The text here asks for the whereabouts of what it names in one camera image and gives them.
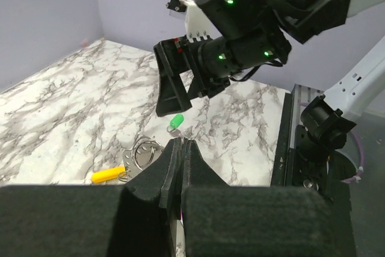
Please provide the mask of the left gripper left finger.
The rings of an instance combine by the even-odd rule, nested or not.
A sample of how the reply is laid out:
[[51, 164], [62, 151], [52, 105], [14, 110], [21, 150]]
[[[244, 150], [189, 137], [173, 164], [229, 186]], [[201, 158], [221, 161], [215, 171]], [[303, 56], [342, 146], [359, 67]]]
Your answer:
[[174, 256], [179, 138], [123, 185], [1, 188], [2, 256]]

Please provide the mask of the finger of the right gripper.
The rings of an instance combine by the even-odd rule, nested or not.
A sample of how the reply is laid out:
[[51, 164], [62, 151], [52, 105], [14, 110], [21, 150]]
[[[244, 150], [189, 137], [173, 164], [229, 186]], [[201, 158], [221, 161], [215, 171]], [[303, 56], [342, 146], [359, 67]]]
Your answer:
[[189, 68], [178, 40], [163, 40], [155, 45], [153, 50], [159, 72], [156, 115], [164, 117], [187, 111], [192, 104], [180, 74]]
[[199, 71], [193, 73], [193, 79], [187, 95], [189, 98], [203, 98], [207, 96], [207, 79]]

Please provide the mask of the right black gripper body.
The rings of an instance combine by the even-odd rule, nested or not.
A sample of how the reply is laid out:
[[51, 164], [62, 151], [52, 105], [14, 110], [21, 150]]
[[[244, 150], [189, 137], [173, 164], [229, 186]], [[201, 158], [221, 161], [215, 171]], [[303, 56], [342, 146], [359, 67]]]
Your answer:
[[194, 0], [211, 21], [209, 40], [178, 38], [189, 70], [180, 77], [188, 92], [193, 73], [207, 79], [207, 96], [229, 85], [231, 76], [263, 64], [282, 66], [291, 50], [266, 0]]

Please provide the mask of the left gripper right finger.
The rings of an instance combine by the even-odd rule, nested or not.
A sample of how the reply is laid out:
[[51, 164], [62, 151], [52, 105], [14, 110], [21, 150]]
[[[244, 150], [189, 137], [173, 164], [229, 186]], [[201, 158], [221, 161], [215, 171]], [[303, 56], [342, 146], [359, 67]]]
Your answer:
[[231, 187], [183, 147], [187, 256], [356, 256], [350, 189], [330, 167], [325, 189]]

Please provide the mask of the green capped key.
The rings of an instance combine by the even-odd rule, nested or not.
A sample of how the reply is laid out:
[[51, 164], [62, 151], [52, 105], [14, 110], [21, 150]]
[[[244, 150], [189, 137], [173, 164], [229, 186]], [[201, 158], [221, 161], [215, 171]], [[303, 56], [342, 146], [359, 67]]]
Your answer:
[[177, 114], [175, 115], [169, 122], [167, 126], [167, 132], [172, 136], [172, 137], [178, 137], [181, 134], [181, 131], [179, 127], [181, 124], [183, 124], [185, 118], [182, 114]]

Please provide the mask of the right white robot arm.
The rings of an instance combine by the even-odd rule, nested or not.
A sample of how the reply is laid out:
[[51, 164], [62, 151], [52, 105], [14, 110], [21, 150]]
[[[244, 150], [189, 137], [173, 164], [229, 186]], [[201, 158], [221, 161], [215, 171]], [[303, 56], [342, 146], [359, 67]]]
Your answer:
[[[158, 116], [181, 113], [195, 98], [212, 98], [238, 82], [245, 70], [281, 67], [290, 39], [306, 43], [340, 27], [384, 0], [174, 0], [186, 8], [186, 34], [154, 47], [159, 70]], [[326, 66], [326, 87], [304, 109], [308, 148], [335, 150], [372, 101], [384, 90], [384, 42], [355, 53], [351, 41], [312, 49]]]

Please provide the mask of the yellow handled screwdriver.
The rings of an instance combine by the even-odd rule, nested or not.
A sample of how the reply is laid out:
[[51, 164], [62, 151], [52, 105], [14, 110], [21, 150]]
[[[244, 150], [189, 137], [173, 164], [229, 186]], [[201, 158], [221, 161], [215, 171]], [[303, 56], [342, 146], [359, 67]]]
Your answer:
[[124, 166], [101, 170], [92, 174], [91, 182], [93, 184], [101, 184], [104, 182], [118, 181], [119, 176], [125, 171]]

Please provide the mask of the aluminium front frame rail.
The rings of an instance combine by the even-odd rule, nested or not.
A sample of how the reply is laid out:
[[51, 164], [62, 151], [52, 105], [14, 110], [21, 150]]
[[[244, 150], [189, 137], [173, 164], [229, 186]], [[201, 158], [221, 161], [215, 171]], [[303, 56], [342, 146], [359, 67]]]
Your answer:
[[311, 103], [319, 95], [322, 95], [322, 90], [317, 90], [305, 85], [295, 84], [292, 90], [293, 105], [292, 113], [294, 119], [299, 123], [300, 116], [305, 107]]

